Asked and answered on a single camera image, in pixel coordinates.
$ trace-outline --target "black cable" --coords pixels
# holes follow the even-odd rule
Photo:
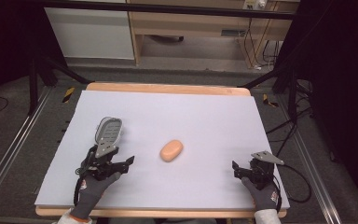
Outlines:
[[[292,198],[292,197],[290,197],[290,198],[288,198],[288,199],[289,199],[290,201],[295,202],[295,203],[306,203],[307,201],[309,201],[309,200],[310,200],[310,197],[312,196],[312,188],[310,187],[310,182],[308,181],[308,179],[307,179],[305,176],[303,176],[298,170],[296,170],[295,168],[293,168],[293,167],[291,167],[291,166],[289,166],[289,165],[287,165],[287,164],[285,164],[285,165],[279,165],[279,166],[281,166],[281,167],[286,167],[286,168],[288,168],[288,169],[294,171],[295,173],[297,173],[299,176],[301,176],[301,178],[304,179],[305,183],[306,183],[307,186],[308,186],[308,196],[307,196],[305,199],[300,200],[300,199],[294,199],[294,198]]]
[[[282,149],[284,148],[284,145],[286,145],[286,142],[289,140],[290,136],[292,135],[292,133],[296,130],[296,124],[294,124],[292,126],[292,128],[290,129],[289,133],[287,134],[286,138],[283,140],[283,143],[281,145],[281,147],[279,148],[277,154],[275,155],[276,157],[279,158],[279,155],[281,154],[282,152]]]
[[[295,130],[292,131],[292,132],[290,133],[290,135],[288,135],[288,138],[291,138],[291,137],[295,134],[295,132],[297,131],[297,128],[298,128],[298,127],[296,126]],[[286,138],[281,139],[281,140],[270,140],[269,142],[270,142],[270,143],[284,142],[285,139],[286,139]]]
[[[5,105],[2,108],[0,108],[0,112],[1,112],[2,110],[4,110],[8,106],[8,99],[4,98],[4,97],[0,97],[0,99],[3,99],[5,101]]]
[[[89,149],[89,152],[87,153],[86,159],[83,160],[81,167],[77,168],[75,170],[75,174],[76,175],[83,175],[86,171],[88,171],[88,169],[90,168],[90,160],[91,160],[91,152],[96,150],[95,148],[97,147],[97,145],[94,145],[92,148]]]
[[[267,40],[266,45],[264,46],[263,49],[263,61],[268,63],[269,65],[275,65],[276,60],[278,58],[278,52],[279,52],[279,41],[275,41],[275,49],[274,49],[274,54],[273,55],[266,55],[266,49],[269,46],[269,40]],[[268,60],[266,59],[266,56],[268,56],[269,58],[273,58],[273,60]]]
[[[75,193],[74,193],[74,205],[75,206],[77,206],[77,203],[79,201],[79,191],[80,191],[82,182],[83,182],[83,177],[79,177],[78,180],[76,181]]]
[[[296,101],[296,105],[298,105],[298,103],[300,103],[300,102],[303,101],[303,100],[309,101],[310,98],[309,98],[309,96],[303,96],[303,97],[299,98],[299,99]]]
[[[297,113],[297,117],[298,117],[298,118],[301,118],[301,115],[302,115],[303,113],[305,113],[305,112],[306,112],[307,110],[309,110],[309,109],[311,109],[311,107],[307,107],[306,109],[301,110],[300,112]],[[267,131],[266,134],[273,133],[273,132],[277,131],[278,129],[284,127],[285,125],[289,124],[290,122],[292,122],[291,119],[285,121],[284,123],[278,125],[277,127],[273,128],[273,129]]]
[[[291,50],[291,52],[283,59],[283,61],[279,64],[278,67],[274,68],[273,71],[268,72],[267,74],[265,74],[262,77],[259,77],[247,84],[244,85],[240,85],[237,86],[238,88],[246,88],[246,89],[251,89],[257,85],[259,85],[260,83],[269,80],[272,77],[279,77],[280,73],[284,73],[286,72],[288,69],[292,68],[294,64],[293,61],[295,60],[295,58],[303,55],[301,54],[302,50],[303,50],[303,46],[306,46],[306,44],[304,44],[306,41],[310,41],[310,35],[312,35],[312,32],[314,32],[315,28],[319,25],[319,22],[322,20],[322,18],[324,17],[324,15],[327,13],[328,9],[332,6],[332,3],[334,1],[330,1],[328,3],[328,6],[325,8],[324,12],[322,13],[321,17],[312,25],[312,27],[310,29],[308,29],[307,33],[305,35],[303,35],[303,37],[301,38],[301,40],[295,45],[295,47],[293,48],[293,50]],[[280,91],[279,88],[277,87],[277,85],[275,85],[275,91]]]

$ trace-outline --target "wooden table edge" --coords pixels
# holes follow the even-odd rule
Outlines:
[[[224,86],[192,86],[171,84],[143,84],[143,83],[115,83],[93,82],[86,91],[131,91],[153,93],[182,93],[182,94],[206,94],[206,95],[242,95],[250,96],[245,88],[233,88]]]
[[[60,217],[69,207],[37,206],[35,211],[39,216]],[[278,217],[285,217],[286,209],[281,209]],[[177,217],[177,218],[245,218],[254,217],[255,211],[247,210],[189,210],[189,209],[94,209],[92,217]]]

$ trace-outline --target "cable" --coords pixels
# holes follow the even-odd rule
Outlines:
[[[260,62],[257,60],[257,57],[255,56],[255,44],[254,44],[253,39],[252,39],[251,24],[252,24],[252,18],[249,18],[249,24],[248,24],[248,32],[247,32],[247,34],[249,34],[249,37],[251,37],[252,48],[253,48],[253,50],[254,50],[254,59],[255,59],[255,61],[259,64],[259,66],[266,66],[266,65],[268,65],[268,64],[262,64],[262,63],[260,63]]]
[[[311,107],[307,107],[306,109],[301,110],[300,112],[298,112],[298,113],[297,113],[297,118],[302,118],[301,115],[304,114],[304,113],[305,113],[306,111],[308,111],[309,109],[311,109]],[[267,131],[266,134],[273,133],[273,132],[277,131],[278,129],[284,127],[285,125],[287,125],[287,124],[290,123],[290,122],[292,122],[291,119],[285,121],[284,123],[278,125],[277,127],[273,128],[273,129]]]
[[[296,105],[298,105],[298,103],[300,103],[302,100],[309,100],[309,99],[310,99],[309,96],[303,96],[296,101]]]
[[[291,166],[289,166],[289,165],[287,165],[287,164],[285,164],[285,165],[279,165],[279,166],[280,166],[280,167],[286,167],[286,168],[288,168],[288,169],[294,171],[295,173],[297,173],[299,176],[301,176],[301,178],[304,179],[305,183],[306,183],[307,186],[308,186],[308,196],[307,196],[305,199],[300,200],[300,199],[294,199],[294,198],[292,198],[292,197],[290,197],[290,198],[288,198],[288,199],[289,199],[290,201],[295,202],[295,203],[306,203],[307,201],[309,201],[309,200],[310,200],[310,197],[312,196],[312,188],[310,187],[310,182],[308,181],[308,179],[307,179],[305,176],[303,176],[298,170],[296,170],[295,168],[293,168],[293,167],[291,167]]]
[[[91,147],[89,149],[89,152],[87,153],[86,159],[83,160],[83,162],[81,163],[81,167],[77,168],[75,170],[75,174],[79,175],[78,180],[76,181],[76,186],[75,186],[75,193],[74,193],[74,205],[76,206],[79,200],[79,192],[80,192],[80,188],[81,188],[81,184],[83,183],[83,179],[86,177],[85,173],[86,171],[88,171],[88,169],[90,168],[89,164],[90,164],[90,160],[91,160],[91,153],[93,151],[96,150],[97,145],[94,145],[93,147]]]
[[[283,140],[283,143],[282,143],[281,147],[279,148],[277,154],[275,155],[276,157],[279,158],[279,155],[281,154],[284,145],[286,145],[286,142],[289,140],[289,138],[290,138],[290,136],[292,135],[292,133],[294,133],[294,132],[296,131],[296,127],[297,127],[296,124],[294,124],[294,125],[292,126],[292,128],[290,129],[290,131],[289,131],[289,133],[287,134],[286,138]]]
[[[288,135],[288,138],[290,139],[290,138],[295,134],[296,131],[297,131],[297,126],[296,126],[295,130],[292,131],[292,133],[290,133],[290,135]],[[270,140],[270,141],[268,141],[268,142],[269,142],[269,143],[284,142],[285,139],[286,139],[286,138],[281,139],[281,140]]]
[[[266,45],[264,46],[263,49],[263,61],[266,63],[271,63],[271,60],[266,59],[266,56],[268,56],[269,58],[273,58],[273,65],[275,65],[276,63],[276,59],[278,58],[278,52],[279,52],[279,41],[275,41],[275,49],[274,49],[274,54],[273,55],[266,55],[266,49],[269,46],[269,40],[267,40]]]
[[[245,50],[246,56],[247,56],[247,58],[248,58],[248,60],[249,60],[249,64],[250,64],[252,67],[254,67],[253,64],[252,64],[252,61],[251,61],[251,57],[249,56],[248,50],[246,49],[246,37],[247,37],[247,36],[248,36],[248,33],[246,32],[245,37],[244,37],[244,39],[243,39],[243,49]]]

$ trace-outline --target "glove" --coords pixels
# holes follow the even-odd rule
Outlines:
[[[242,184],[251,192],[256,211],[276,209],[278,194],[277,190],[272,184],[269,184],[265,188],[259,190],[254,186],[248,177],[243,177],[241,181]]]
[[[79,201],[77,206],[72,210],[71,217],[76,220],[88,220],[89,214],[95,205],[100,201],[103,192],[121,176],[121,173],[116,172],[106,178],[98,181],[93,176],[87,175],[81,184],[79,191]]]

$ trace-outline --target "white sleeve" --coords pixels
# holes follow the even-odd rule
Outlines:
[[[255,222],[257,224],[280,224],[277,210],[266,209],[255,212]]]
[[[68,211],[66,211],[62,217],[60,218],[60,220],[57,222],[57,224],[85,224],[85,222],[78,222],[76,220],[74,220],[73,218],[71,218],[69,216],[69,214],[71,213],[72,208],[69,209]]]

